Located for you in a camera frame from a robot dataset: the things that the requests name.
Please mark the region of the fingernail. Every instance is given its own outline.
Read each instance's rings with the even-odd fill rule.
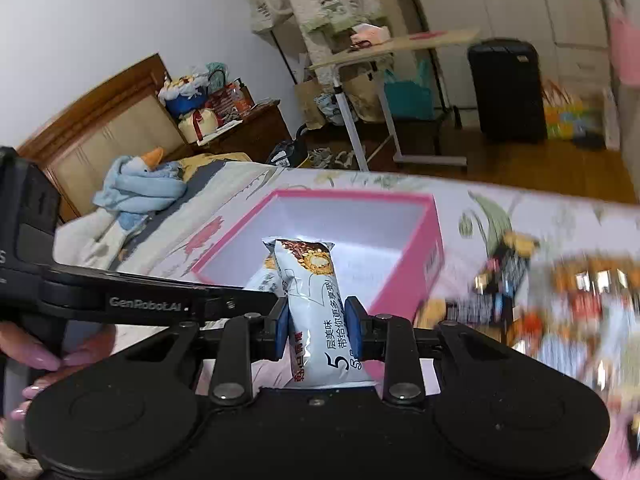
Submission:
[[[39,394],[42,390],[44,390],[43,386],[38,386],[37,384],[32,384],[31,386],[27,386],[22,391],[22,396],[25,399],[33,399],[37,394]]]
[[[55,372],[60,368],[60,359],[55,357],[55,355],[50,354],[47,349],[43,348],[43,351],[37,351],[33,355],[33,360],[38,364],[39,370],[48,370],[50,372]]]
[[[94,356],[88,350],[79,350],[63,357],[62,362],[65,366],[87,365],[94,361]]]
[[[27,410],[24,408],[17,408],[11,412],[11,418],[13,420],[24,420],[24,417],[27,414]]]

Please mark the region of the wooden floor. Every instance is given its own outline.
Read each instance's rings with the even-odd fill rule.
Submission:
[[[358,132],[367,156],[386,137],[384,124],[360,124]],[[420,123],[398,124],[398,136],[404,154],[433,153],[432,133]],[[451,124],[443,127],[441,139],[444,154],[468,157],[466,174],[460,168],[397,165],[392,159],[396,151],[393,142],[388,142],[373,158],[369,169],[489,182],[610,202],[638,202],[618,152],[586,150],[560,140],[541,144],[488,144],[478,129],[457,131]],[[344,128],[325,127],[310,132],[308,144],[329,146],[334,153],[351,151]]]

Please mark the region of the black suitcase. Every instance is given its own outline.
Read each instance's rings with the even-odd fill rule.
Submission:
[[[469,47],[480,128],[495,142],[546,138],[538,53],[532,44],[493,38]]]

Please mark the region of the wooden headboard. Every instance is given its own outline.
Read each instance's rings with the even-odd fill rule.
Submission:
[[[91,212],[115,158],[157,146],[164,160],[193,155],[156,95],[166,68],[158,54],[105,81],[52,118],[18,148],[45,172],[62,196],[60,219]]]

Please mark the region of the teal bag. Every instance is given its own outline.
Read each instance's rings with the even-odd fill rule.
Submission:
[[[385,94],[393,117],[433,121],[433,95],[429,88],[430,70],[426,61],[418,65],[418,81],[398,81],[396,75],[385,70]]]

